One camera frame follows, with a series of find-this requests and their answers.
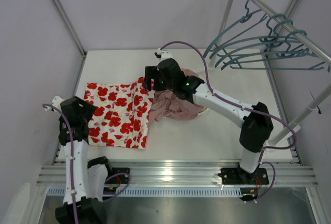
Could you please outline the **red poppy print skirt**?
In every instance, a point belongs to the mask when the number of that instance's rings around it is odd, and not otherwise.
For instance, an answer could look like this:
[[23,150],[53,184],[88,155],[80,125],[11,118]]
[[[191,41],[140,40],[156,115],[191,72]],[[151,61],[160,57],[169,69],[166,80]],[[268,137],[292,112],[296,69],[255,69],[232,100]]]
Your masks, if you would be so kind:
[[88,122],[88,144],[145,149],[154,91],[144,78],[130,84],[87,83],[84,100],[96,107]]

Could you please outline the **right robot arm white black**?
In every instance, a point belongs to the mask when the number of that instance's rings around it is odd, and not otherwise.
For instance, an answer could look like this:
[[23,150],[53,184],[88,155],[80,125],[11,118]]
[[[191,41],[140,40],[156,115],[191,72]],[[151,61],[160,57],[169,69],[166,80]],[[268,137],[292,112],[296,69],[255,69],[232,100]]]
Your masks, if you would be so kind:
[[173,58],[167,58],[156,66],[147,66],[143,87],[146,91],[170,90],[179,99],[213,110],[237,125],[240,128],[239,142],[243,147],[237,174],[244,184],[255,179],[262,147],[274,129],[265,104],[240,103],[228,95],[212,91],[203,79],[185,75]]

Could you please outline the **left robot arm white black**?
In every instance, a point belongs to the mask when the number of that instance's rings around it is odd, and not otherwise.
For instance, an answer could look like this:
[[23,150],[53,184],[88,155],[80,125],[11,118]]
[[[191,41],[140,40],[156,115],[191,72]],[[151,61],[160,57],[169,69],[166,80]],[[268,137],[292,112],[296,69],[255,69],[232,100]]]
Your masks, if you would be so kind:
[[59,142],[65,153],[66,189],[63,205],[55,210],[59,223],[106,223],[103,188],[112,175],[107,157],[87,159],[88,123],[96,107],[74,96],[52,100],[54,110],[60,110]]

